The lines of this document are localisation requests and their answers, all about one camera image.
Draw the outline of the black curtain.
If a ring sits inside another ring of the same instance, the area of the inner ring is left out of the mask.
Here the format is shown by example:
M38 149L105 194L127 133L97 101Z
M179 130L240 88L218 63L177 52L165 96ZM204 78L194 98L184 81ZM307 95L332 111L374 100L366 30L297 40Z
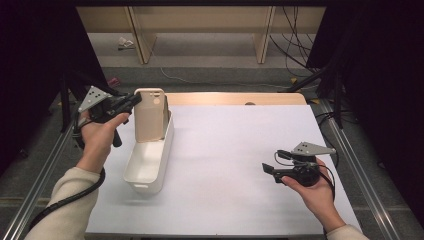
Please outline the black curtain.
M75 5L0 0L0 175L77 72L105 81Z
M347 45L346 95L401 196L424 227L424 0L317 0L326 7L312 65Z

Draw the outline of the metal floor rail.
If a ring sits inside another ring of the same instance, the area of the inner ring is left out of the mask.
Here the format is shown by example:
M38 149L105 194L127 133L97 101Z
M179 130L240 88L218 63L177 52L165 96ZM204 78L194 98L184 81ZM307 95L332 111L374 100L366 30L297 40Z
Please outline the metal floor rail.
M0 176L0 240L22 240L32 219L50 201L56 181L74 166L81 150L62 128L55 101L19 155Z
M400 234L394 225L389 211L378 196L375 187L372 185L372 179L366 174L365 168L361 165L360 159L345 134L340 119L341 111L334 109L328 100L322 100L320 108L327 114L328 125L340 150L339 156L343 156L345 162L349 165L355 181L385 240L400 240Z

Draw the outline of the person's left hand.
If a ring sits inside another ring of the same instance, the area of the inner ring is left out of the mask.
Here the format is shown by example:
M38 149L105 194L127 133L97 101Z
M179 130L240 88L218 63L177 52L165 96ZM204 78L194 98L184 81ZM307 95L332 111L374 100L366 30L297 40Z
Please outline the person's left hand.
M103 124L90 122L84 125L82 137L85 147L76 167L100 173L110 154L116 128L126 122L128 118L128 113L121 113Z

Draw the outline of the crumpled white paper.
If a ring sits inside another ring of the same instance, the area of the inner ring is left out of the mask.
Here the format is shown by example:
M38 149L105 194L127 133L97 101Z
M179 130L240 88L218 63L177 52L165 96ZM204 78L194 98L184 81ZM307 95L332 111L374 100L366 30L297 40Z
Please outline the crumpled white paper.
M135 45L131 40L128 40L124 37L120 37L118 39L118 50L122 51L122 50L127 50L127 49L134 49Z

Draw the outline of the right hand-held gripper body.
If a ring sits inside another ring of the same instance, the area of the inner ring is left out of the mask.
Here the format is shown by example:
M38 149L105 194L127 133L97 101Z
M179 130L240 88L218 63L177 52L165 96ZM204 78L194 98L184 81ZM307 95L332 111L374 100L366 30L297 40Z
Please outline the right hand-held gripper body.
M277 158L280 158L277 156L277 151L274 154L276 162L278 162ZM336 150L309 142L301 142L288 152L292 154L292 158L289 160L292 162L292 169L274 169L275 182L282 183L282 178L288 176L302 186L310 187L315 185L320 178L317 155L335 154Z

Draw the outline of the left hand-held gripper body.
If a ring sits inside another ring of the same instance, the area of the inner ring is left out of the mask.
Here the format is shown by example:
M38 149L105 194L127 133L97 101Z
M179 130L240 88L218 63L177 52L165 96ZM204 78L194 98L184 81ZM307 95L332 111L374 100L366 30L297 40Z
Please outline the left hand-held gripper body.
M91 86L77 112L77 145L85 147L82 128L89 123L106 123L122 112L129 112L130 95L112 95L100 88Z

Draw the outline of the person's right hand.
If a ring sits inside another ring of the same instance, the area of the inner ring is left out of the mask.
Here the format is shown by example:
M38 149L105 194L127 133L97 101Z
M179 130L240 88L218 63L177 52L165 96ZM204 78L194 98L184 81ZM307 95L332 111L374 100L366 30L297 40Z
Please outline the person's right hand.
M301 196L306 207L318 219L324 230L330 233L333 230L345 226L346 223L334 205L333 190L327 182L329 174L326 165L320 159L317 160L317 163L321 176L319 181L311 187L304 187L295 179L288 176L282 177L281 180L286 186Z

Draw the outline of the white table sheet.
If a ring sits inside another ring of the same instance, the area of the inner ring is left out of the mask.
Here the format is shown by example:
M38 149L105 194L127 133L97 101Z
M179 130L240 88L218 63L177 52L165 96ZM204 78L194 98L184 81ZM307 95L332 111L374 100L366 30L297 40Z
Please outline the white table sheet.
M299 195L262 170L278 149L323 138L307 105L173 106L174 137L162 190L135 192L124 171L134 125L105 164L90 234L162 237L318 236L323 229Z

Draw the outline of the light wooden desk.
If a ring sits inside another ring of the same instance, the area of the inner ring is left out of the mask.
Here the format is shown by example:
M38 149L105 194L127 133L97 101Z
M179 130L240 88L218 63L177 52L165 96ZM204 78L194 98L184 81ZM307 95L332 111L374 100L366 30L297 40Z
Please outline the light wooden desk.
M248 33L257 62L266 59L272 33L315 34L323 7L79 7L88 33L130 33L142 64L149 62L159 33Z

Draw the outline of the beige phone case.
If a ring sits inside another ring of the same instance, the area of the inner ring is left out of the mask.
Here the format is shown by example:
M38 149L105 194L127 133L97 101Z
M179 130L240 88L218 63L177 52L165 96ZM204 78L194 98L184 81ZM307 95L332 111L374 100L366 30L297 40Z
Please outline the beige phone case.
M141 101L134 107L135 139L138 143L164 137L166 95L161 88L138 88Z

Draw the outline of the white plastic storage box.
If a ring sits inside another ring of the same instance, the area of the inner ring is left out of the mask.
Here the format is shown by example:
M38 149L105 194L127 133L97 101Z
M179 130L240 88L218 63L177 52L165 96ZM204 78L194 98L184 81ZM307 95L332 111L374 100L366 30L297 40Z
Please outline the white plastic storage box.
M167 170L168 158L174 137L172 112L163 127L164 137L156 141L141 141L135 137L131 155L124 171L124 180L140 194L157 194L161 191Z

